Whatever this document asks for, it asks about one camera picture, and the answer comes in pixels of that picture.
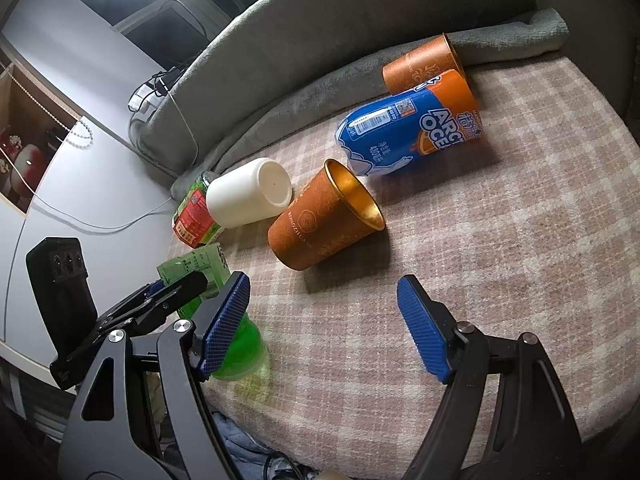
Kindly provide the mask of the near orange paper cup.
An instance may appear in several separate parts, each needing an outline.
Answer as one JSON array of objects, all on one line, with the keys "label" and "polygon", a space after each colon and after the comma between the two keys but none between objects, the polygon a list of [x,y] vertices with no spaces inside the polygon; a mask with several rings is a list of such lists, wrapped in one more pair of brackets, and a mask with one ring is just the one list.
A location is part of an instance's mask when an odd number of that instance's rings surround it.
[{"label": "near orange paper cup", "polygon": [[367,188],[329,158],[270,226],[268,244],[285,266],[303,271],[385,228]]}]

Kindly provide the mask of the plaid table cloth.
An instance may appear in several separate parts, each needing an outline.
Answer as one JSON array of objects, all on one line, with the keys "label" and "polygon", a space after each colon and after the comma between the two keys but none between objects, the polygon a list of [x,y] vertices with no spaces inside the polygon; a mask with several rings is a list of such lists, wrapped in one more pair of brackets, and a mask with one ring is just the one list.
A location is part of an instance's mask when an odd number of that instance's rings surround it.
[{"label": "plaid table cloth", "polygon": [[468,78],[483,135],[367,180],[384,231],[304,272],[273,255],[265,223],[221,235],[269,359],[206,382],[206,399],[294,460],[360,478],[408,468],[444,388],[398,310],[406,274],[488,335],[536,334],[584,438],[638,399],[638,144],[562,54]]}]

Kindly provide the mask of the red green label cup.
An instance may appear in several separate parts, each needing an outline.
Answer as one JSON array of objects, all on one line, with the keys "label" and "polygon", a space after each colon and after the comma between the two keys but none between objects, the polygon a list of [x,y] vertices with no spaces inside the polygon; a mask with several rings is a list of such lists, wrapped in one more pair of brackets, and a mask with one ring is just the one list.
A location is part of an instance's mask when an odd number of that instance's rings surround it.
[{"label": "red green label cup", "polygon": [[190,186],[172,217],[171,226],[176,237],[191,248],[213,243],[224,232],[206,205],[206,193],[214,177],[211,171],[203,171]]}]

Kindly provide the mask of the white plastic cup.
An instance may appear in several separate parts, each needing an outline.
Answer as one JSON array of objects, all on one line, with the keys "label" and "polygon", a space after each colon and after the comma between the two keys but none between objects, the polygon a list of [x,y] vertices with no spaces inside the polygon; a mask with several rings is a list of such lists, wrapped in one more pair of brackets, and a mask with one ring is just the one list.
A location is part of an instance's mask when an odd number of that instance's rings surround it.
[{"label": "white plastic cup", "polygon": [[259,157],[213,180],[206,193],[210,216],[234,229],[282,214],[291,203],[291,178],[278,162]]}]

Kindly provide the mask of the white power strip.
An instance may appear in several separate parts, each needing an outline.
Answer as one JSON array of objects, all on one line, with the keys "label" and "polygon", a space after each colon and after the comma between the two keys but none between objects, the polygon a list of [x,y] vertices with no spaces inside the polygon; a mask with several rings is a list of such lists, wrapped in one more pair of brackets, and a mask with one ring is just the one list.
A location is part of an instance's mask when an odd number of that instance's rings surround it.
[{"label": "white power strip", "polygon": [[151,107],[157,108],[164,97],[155,87],[154,81],[148,80],[134,90],[127,107],[131,114],[146,113]]}]

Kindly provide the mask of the grey rolled blanket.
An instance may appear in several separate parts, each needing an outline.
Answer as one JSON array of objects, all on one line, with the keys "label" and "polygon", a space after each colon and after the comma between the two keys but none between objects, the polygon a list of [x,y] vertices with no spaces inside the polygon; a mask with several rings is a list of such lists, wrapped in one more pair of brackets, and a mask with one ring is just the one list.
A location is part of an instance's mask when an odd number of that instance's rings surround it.
[{"label": "grey rolled blanket", "polygon": [[202,172],[212,170],[219,176],[240,160],[340,110],[407,90],[450,68],[464,70],[557,51],[569,36],[562,16],[550,8],[504,24],[453,32],[445,36],[442,48],[437,47],[442,36],[437,36],[379,50],[256,110],[217,141],[196,168],[178,177],[170,194],[182,200]]}]

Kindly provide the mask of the blue orange Arctic Ocean cup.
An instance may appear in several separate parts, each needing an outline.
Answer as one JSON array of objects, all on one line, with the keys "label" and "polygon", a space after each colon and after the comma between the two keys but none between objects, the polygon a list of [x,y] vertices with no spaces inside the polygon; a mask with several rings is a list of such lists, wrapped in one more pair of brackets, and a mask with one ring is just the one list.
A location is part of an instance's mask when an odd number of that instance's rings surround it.
[{"label": "blue orange Arctic Ocean cup", "polygon": [[358,177],[382,176],[420,157],[478,138],[480,112],[466,80],[446,70],[349,113],[335,140]]}]

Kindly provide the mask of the orange paper cup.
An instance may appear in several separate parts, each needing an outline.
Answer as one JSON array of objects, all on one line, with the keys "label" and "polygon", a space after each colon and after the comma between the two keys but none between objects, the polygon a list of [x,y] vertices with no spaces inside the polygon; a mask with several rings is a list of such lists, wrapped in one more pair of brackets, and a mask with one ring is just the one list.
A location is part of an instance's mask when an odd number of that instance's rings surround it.
[{"label": "orange paper cup", "polygon": [[448,36],[441,34],[386,64],[382,77],[387,91],[397,94],[447,70],[466,78],[456,50]]},{"label": "orange paper cup", "polygon": [[303,271],[385,228],[367,188],[329,158],[270,226],[268,244],[285,266]]}]

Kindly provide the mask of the grey plush cushion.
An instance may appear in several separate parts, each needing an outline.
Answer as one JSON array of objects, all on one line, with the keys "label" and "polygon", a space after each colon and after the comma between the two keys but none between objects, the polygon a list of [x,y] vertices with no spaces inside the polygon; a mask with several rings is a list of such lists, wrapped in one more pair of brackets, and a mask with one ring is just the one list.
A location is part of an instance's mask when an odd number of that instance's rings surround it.
[{"label": "grey plush cushion", "polygon": [[186,69],[145,120],[138,153],[180,176],[231,129],[364,56],[439,32],[495,25],[535,0],[257,0]]}]

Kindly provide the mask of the far orange paper cup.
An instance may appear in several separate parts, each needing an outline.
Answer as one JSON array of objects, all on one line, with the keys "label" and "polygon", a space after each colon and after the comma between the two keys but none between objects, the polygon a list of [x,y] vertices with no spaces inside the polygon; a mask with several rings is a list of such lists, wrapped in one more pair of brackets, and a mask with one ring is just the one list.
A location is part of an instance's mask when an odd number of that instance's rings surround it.
[{"label": "far orange paper cup", "polygon": [[441,34],[386,64],[382,77],[387,91],[397,94],[447,70],[466,78],[456,50],[448,36]]}]

